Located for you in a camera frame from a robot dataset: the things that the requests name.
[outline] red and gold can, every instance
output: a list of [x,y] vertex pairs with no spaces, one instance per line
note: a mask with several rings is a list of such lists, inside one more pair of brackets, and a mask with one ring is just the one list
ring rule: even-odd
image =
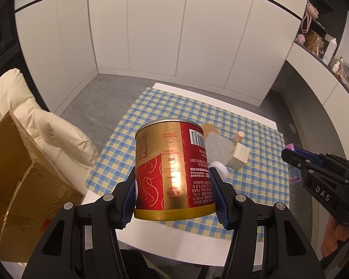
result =
[[136,133],[137,202],[145,220],[181,220],[215,212],[202,128],[160,119]]

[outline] small bottle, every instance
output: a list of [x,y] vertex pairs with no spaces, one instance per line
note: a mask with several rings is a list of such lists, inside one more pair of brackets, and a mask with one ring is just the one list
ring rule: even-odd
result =
[[330,43],[327,46],[326,52],[323,55],[323,63],[325,63],[326,65],[330,64],[330,61],[332,59],[333,54],[335,53],[337,47],[337,42],[336,39],[333,38],[332,40],[330,40]]
[[233,136],[233,139],[232,139],[233,145],[236,146],[237,143],[241,142],[243,140],[244,135],[245,134],[243,131],[238,131],[238,133]]
[[337,61],[336,64],[332,67],[332,71],[336,73],[339,70],[340,61]]

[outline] blue and yellow checkered tablecloth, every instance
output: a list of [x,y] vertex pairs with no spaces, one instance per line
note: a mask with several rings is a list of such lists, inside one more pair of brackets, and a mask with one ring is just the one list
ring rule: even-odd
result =
[[[244,131],[242,144],[250,148],[248,164],[240,171],[229,170],[229,179],[238,193],[256,203],[289,205],[289,174],[281,158],[283,136],[278,131],[230,111],[177,94],[147,88],[130,107],[106,143],[86,185],[94,193],[110,193],[124,181],[135,164],[135,133],[143,124],[166,117],[191,119],[198,124],[215,125],[220,134],[231,139]],[[232,232],[223,229],[216,214],[182,221],[161,222],[164,225],[215,238],[231,239]],[[262,228],[258,240],[263,240]]]

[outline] white box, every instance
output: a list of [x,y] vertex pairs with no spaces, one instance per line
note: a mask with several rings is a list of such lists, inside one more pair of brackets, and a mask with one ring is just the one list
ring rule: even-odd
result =
[[227,162],[227,166],[238,171],[245,164],[247,164],[249,151],[249,148],[237,143],[237,145],[234,147],[232,158],[230,158],[230,160]]

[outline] screw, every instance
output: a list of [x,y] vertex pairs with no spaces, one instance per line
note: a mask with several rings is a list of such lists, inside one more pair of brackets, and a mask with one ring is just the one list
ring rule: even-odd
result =
[[72,202],[66,202],[64,205],[63,205],[63,208],[65,210],[70,210],[72,207],[74,206],[74,204]]
[[235,199],[240,201],[240,202],[243,202],[245,201],[247,198],[246,196],[244,196],[243,194],[238,194],[237,196],[235,196]]
[[110,201],[110,200],[113,200],[114,199],[114,195],[112,194],[106,194],[103,196],[103,200],[104,201]]
[[276,203],[276,207],[279,209],[279,210],[284,210],[286,208],[286,205],[283,203],[283,202],[277,202]]

